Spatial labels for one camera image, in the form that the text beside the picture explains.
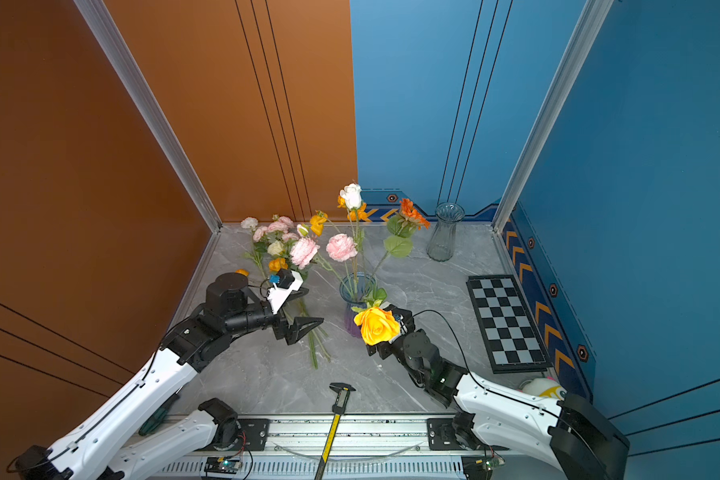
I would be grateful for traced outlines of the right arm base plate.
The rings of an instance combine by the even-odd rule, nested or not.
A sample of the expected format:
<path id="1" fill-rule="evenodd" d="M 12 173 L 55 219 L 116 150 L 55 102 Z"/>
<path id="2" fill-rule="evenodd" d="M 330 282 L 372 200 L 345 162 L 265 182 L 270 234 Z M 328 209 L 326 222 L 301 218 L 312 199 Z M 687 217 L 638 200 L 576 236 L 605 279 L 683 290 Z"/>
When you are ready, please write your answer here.
<path id="1" fill-rule="evenodd" d="M 432 451 L 496 451 L 503 453 L 507 447 L 483 443 L 456 417 L 430 417 L 426 420 L 427 439 Z"/>

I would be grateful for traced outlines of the orange gerbera flower stem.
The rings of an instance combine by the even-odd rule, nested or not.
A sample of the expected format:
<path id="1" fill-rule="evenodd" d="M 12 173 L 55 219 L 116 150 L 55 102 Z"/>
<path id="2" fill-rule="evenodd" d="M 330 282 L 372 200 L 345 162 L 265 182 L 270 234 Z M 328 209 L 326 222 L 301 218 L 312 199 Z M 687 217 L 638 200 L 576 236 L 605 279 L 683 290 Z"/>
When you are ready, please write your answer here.
<path id="1" fill-rule="evenodd" d="M 388 237 L 384 240 L 385 253 L 371 270 L 374 276 L 381 265 L 390 257 L 406 258 L 413 250 L 413 236 L 422 229 L 430 228 L 430 221 L 420 212 L 409 198 L 400 201 L 400 208 L 386 223 Z"/>

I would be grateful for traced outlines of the blue purple glass vase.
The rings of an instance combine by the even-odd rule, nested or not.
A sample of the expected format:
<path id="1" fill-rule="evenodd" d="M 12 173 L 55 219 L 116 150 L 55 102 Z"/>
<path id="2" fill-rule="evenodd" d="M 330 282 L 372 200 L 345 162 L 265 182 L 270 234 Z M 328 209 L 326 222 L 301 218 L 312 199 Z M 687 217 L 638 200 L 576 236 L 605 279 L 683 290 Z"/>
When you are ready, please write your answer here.
<path id="1" fill-rule="evenodd" d="M 361 327 L 354 322 L 357 314 L 355 308 L 364 309 L 366 307 L 366 298 L 373 295 L 376 288 L 376 279 L 364 272 L 349 274 L 340 283 L 339 293 L 346 304 L 344 325 L 346 331 L 353 337 L 361 337 Z"/>

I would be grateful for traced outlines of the white rose flower stem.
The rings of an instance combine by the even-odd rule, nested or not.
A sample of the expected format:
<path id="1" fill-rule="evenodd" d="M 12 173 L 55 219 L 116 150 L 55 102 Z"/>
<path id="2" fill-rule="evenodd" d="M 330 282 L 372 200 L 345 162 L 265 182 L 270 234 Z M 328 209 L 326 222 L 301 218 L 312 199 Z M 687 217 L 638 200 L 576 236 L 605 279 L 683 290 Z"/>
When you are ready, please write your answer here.
<path id="1" fill-rule="evenodd" d="M 339 193 L 342 205 L 347 210 L 347 218 L 353 227 L 353 235 L 355 240 L 358 256 L 354 260 L 354 273 L 358 275 L 360 272 L 360 263 L 362 260 L 363 240 L 360 231 L 360 225 L 366 214 L 367 204 L 362 199 L 362 188 L 359 184 L 350 183 L 346 185 Z"/>

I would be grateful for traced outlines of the yellow rose flower stem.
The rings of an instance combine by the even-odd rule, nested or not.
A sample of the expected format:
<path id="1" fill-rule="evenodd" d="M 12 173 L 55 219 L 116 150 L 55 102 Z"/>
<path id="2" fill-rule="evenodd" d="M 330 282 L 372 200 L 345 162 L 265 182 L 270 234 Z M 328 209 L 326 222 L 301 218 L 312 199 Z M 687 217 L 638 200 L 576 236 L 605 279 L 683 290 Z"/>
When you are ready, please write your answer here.
<path id="1" fill-rule="evenodd" d="M 352 308 L 353 322 L 360 328 L 364 343 L 375 346 L 395 340 L 401 333 L 401 325 L 390 310 L 382 308 L 382 304 L 387 300 L 386 290 L 376 288 L 364 300 L 363 307 Z"/>

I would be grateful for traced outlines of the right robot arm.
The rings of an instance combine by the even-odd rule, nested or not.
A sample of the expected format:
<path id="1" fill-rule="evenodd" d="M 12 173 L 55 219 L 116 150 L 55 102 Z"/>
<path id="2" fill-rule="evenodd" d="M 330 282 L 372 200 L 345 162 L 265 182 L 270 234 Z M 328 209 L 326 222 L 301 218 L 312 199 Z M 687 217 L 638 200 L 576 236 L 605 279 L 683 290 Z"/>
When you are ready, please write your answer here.
<path id="1" fill-rule="evenodd" d="M 418 388 L 446 407 L 457 406 L 453 429 L 460 445 L 504 447 L 569 479 L 624 477 L 630 442 L 586 398 L 527 394 L 484 379 L 443 358 L 409 310 L 359 309 L 354 322 L 369 355 L 394 357 Z"/>

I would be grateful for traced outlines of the yellow poppy flower stem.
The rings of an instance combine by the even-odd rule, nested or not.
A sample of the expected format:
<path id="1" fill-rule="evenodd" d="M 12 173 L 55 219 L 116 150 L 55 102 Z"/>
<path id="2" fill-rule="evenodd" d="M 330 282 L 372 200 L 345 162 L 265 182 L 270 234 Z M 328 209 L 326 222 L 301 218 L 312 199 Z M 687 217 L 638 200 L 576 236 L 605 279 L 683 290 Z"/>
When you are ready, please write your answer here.
<path id="1" fill-rule="evenodd" d="M 307 226 L 307 232 L 315 238 L 319 238 L 323 234 L 327 224 L 336 231 L 326 245 L 327 256 L 345 267 L 347 288 L 356 298 L 360 297 L 359 273 L 363 250 L 363 235 L 360 225 L 362 221 L 368 219 L 367 205 L 363 202 L 361 191 L 358 184 L 349 184 L 338 194 L 338 208 L 346 214 L 348 221 L 348 227 L 345 230 L 341 230 L 323 211 L 317 211 Z"/>

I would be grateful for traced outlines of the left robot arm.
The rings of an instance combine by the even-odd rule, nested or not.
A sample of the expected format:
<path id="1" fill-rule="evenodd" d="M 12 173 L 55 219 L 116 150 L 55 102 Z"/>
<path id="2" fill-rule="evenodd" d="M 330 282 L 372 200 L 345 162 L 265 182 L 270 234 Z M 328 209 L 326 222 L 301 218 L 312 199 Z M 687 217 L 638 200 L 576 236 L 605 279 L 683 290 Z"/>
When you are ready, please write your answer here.
<path id="1" fill-rule="evenodd" d="M 51 446 L 33 445 L 6 470 L 23 479 L 146 479 L 201 447 L 230 446 L 238 417 L 223 401 L 203 402 L 189 416 L 129 445 L 134 433 L 173 394 L 243 336 L 270 329 L 293 345 L 322 324 L 316 317 L 288 319 L 283 310 L 308 290 L 297 272 L 280 270 L 265 298 L 241 273 L 218 276 L 205 300 L 161 339 L 146 364 L 91 416 Z"/>

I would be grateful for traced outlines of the clear grey glass vase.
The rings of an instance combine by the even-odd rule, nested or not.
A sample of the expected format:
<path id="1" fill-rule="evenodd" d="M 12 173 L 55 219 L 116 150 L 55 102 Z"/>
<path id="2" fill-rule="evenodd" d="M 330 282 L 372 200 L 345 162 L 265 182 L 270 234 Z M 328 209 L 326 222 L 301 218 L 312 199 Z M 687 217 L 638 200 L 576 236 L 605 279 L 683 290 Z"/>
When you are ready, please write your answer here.
<path id="1" fill-rule="evenodd" d="M 426 253 L 434 261 L 446 262 L 454 255 L 457 227 L 465 218 L 465 211 L 456 203 L 446 202 L 437 206 L 435 215 L 436 226 Z"/>

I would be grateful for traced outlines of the pink peony flower stem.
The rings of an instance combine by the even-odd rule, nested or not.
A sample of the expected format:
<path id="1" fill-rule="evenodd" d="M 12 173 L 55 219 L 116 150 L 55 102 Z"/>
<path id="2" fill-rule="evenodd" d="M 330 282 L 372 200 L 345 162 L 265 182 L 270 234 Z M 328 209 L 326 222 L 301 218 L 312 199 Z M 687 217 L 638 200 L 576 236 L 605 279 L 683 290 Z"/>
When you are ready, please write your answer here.
<path id="1" fill-rule="evenodd" d="M 357 259 L 359 250 L 353 237 L 338 233 L 331 236 L 325 246 L 318 242 L 317 234 L 305 225 L 296 227 L 297 239 L 288 249 L 291 265 L 304 271 L 311 265 L 318 265 L 333 273 L 355 299 L 360 297 L 358 273 L 350 264 Z"/>

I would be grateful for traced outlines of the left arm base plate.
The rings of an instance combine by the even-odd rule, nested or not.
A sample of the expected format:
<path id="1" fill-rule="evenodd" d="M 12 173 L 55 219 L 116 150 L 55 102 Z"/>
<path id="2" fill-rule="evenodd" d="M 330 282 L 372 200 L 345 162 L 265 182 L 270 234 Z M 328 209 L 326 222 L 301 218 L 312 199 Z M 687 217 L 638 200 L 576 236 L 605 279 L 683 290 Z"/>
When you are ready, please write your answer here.
<path id="1" fill-rule="evenodd" d="M 269 434 L 267 418 L 242 418 L 227 421 L 217 428 L 206 449 L 216 451 L 264 451 Z"/>

